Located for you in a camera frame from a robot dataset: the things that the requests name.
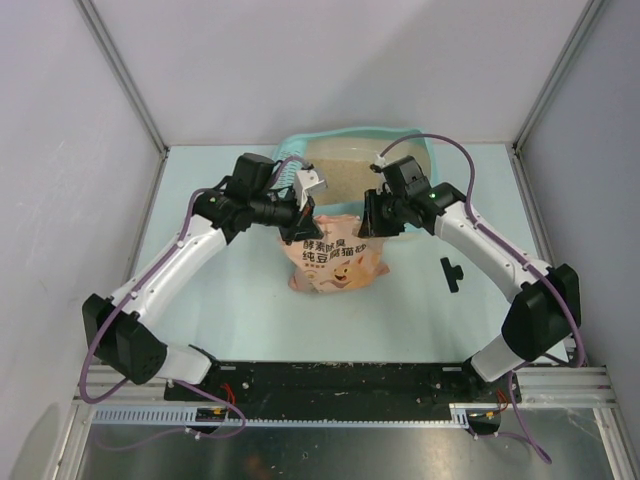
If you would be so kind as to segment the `teal and beige litter box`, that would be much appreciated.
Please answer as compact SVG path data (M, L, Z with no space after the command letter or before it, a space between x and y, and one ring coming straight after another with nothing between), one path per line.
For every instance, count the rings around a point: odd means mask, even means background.
M411 138L394 147L385 159L391 162L410 155L416 159L429 180L435 183L438 181L438 174L433 146L429 139L420 138L420 133L419 129L352 127L290 136L283 140L272 154L272 159L281 162L284 167L275 186L282 188L292 184L295 171L300 167L296 160L298 157L311 164L314 159L348 159L369 161L371 165L388 145L407 135ZM328 206L316 204L314 213L327 216L360 216L363 211L364 199Z

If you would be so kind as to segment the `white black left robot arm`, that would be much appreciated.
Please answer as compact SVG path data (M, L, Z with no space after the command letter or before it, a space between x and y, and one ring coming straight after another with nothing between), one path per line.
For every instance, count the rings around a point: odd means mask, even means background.
M186 382L199 399L214 397L221 376L212 356L162 339L161 317L200 268L253 225L277 228L286 244L322 238L313 197L326 188L324 174L300 157L240 155L232 174L191 195L180 230L150 265L108 297L84 302L90 357L136 385L158 377Z

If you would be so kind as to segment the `right aluminium corner post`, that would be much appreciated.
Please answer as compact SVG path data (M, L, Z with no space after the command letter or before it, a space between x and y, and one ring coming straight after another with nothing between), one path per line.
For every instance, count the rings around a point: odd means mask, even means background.
M512 148L516 154L520 154L523 151L531 134L543 119L609 4L610 1L606 0L589 0L586 2L512 142Z

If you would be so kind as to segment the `aluminium corner post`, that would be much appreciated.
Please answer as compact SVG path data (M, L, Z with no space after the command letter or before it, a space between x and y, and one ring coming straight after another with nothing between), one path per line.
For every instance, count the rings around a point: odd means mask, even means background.
M512 148L516 154L520 154L523 151L531 134L543 119L609 4L610 1L606 0L589 0L586 2L512 142Z
M95 3L90 0L75 0L74 4L143 131L157 153L164 158L168 147Z

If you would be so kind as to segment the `black t-shaped plastic part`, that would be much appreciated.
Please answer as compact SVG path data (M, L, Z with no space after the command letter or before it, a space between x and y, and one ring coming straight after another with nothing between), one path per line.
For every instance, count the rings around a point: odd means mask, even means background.
M451 263L448 257L440 259L440 264L445 275L448 289L451 293L460 291L459 282L464 279L464 271L460 265Z

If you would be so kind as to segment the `left aluminium corner post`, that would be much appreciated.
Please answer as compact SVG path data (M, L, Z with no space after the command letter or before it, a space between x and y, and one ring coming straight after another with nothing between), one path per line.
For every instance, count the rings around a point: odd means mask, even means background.
M164 158L168 147L95 3L90 0L75 0L74 4L143 131L157 153Z

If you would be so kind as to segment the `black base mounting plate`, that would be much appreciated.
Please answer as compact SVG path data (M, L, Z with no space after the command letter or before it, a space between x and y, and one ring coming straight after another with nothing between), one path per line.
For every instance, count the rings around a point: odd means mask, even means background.
M249 419L294 421L444 420L459 404L521 397L517 379L485 383L460 363L218 361L198 390L175 384L168 401L233 393Z

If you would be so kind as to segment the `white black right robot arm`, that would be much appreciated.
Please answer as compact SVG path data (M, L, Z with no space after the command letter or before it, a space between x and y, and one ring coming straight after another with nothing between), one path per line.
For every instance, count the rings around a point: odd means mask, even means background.
M359 237L397 236L406 225L421 228L464 254L510 304L500 333L469 359L471 370L461 376L469 399L486 400L497 379L578 333L579 280L570 266L553 267L517 248L458 189L431 185L411 156L393 163L378 158L370 168L381 184L365 194Z

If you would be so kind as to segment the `pink cat litter bag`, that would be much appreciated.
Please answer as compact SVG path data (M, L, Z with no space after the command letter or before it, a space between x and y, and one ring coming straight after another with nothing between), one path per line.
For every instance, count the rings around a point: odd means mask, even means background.
M315 220L320 239L282 245L294 265L292 290L322 294L357 290L390 272L382 260L386 240L358 237L360 217L319 215Z

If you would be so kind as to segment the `beige cat litter in box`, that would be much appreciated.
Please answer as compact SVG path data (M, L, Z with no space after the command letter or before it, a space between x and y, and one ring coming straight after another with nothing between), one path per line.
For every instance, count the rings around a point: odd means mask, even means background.
M326 190L313 194L319 206L362 201L367 190L380 184L380 176L371 170L369 161L314 159L312 164L327 181Z

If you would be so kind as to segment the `aluminium frame rail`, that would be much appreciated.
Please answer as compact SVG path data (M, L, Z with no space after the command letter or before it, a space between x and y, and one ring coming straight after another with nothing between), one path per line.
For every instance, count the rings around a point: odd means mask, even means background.
M282 404L296 394L354 398L409 398L431 404L489 404L499 394L526 405L589 408L614 405L616 395L605 368L529 366L492 383L474 380L460 366L427 363L226 362L200 389L229 388L240 404Z

